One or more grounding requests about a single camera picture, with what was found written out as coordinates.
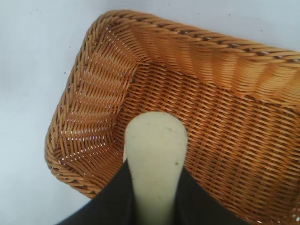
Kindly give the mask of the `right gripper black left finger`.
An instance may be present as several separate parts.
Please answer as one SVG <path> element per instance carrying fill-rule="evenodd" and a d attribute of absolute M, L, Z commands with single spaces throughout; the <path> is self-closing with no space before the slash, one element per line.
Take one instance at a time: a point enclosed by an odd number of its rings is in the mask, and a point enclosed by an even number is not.
<path fill-rule="evenodd" d="M 134 194 L 126 161 L 108 185 L 59 225 L 134 225 Z"/>

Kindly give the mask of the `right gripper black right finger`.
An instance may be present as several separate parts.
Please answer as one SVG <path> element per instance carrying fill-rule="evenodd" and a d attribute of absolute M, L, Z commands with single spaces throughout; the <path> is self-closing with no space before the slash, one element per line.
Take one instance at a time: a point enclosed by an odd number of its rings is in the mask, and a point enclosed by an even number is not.
<path fill-rule="evenodd" d="M 184 167 L 175 166 L 180 169 L 180 176 L 175 193 L 174 225 L 249 224 L 211 197 Z"/>

